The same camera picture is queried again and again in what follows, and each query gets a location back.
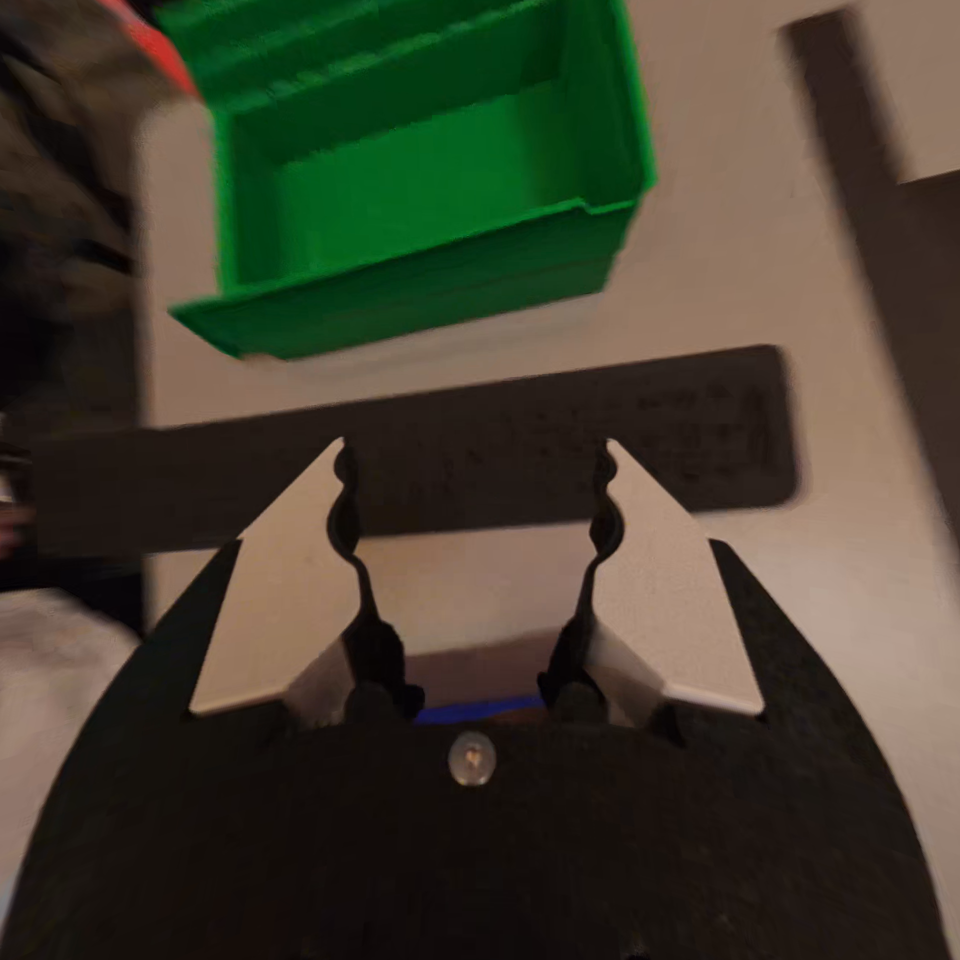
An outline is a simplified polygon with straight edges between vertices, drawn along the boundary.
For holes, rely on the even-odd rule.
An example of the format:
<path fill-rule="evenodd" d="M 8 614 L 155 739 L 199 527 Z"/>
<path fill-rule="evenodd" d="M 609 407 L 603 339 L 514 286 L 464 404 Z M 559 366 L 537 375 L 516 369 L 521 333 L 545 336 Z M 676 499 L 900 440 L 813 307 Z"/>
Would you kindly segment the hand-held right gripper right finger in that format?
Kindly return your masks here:
<path fill-rule="evenodd" d="M 761 717 L 762 690 L 712 542 L 617 440 L 594 473 L 588 562 L 538 689 L 562 721 L 651 724 L 666 708 Z"/>

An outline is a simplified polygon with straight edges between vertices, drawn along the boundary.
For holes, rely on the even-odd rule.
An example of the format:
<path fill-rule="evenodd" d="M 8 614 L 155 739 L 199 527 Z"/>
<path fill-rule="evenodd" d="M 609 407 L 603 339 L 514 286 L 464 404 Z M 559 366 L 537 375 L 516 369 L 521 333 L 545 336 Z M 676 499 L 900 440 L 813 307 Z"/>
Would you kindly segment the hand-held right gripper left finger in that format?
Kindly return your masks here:
<path fill-rule="evenodd" d="M 403 643 L 356 555 L 357 481 L 336 438 L 239 535 L 193 714 L 277 701 L 305 724 L 338 724 L 354 690 L 373 687 L 409 717 Z"/>

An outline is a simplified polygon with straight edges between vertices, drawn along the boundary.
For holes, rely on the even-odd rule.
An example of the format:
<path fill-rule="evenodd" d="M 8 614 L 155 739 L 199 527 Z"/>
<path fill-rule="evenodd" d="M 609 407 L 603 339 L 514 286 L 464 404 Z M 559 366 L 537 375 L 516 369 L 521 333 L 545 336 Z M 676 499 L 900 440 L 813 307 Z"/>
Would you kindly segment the black flat strip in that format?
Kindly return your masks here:
<path fill-rule="evenodd" d="M 786 364 L 753 345 L 51 441 L 32 453 L 39 551 L 221 545 L 339 438 L 371 537 L 585 521 L 604 440 L 690 513 L 777 507 L 799 486 Z"/>

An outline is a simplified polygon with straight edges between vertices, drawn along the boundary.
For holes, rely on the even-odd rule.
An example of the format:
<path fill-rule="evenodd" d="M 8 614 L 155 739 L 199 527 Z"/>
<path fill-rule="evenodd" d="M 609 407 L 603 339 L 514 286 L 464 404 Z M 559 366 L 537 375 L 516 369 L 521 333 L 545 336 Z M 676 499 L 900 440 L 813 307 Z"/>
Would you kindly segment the white cloth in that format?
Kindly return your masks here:
<path fill-rule="evenodd" d="M 138 641 L 58 590 L 1 596 L 2 921 L 54 780 Z"/>

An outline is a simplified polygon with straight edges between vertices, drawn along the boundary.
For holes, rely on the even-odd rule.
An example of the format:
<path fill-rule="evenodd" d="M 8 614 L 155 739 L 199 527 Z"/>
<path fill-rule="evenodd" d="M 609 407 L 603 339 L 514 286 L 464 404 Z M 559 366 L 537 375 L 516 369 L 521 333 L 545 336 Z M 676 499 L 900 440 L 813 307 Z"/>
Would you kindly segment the green plastic storage bin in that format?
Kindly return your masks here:
<path fill-rule="evenodd" d="M 657 175 L 620 1 L 171 2 L 210 113 L 223 354 L 294 360 L 601 291 Z"/>

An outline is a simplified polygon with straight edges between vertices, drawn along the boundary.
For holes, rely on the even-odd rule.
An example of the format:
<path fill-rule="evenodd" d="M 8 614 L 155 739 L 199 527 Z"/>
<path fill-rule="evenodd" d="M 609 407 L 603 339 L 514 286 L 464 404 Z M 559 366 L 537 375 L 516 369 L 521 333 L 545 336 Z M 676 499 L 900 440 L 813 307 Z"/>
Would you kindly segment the red object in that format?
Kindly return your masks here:
<path fill-rule="evenodd" d="M 134 46 L 178 92 L 197 100 L 201 98 L 180 53 L 155 22 L 154 7 L 158 2 L 98 3 L 117 20 Z"/>

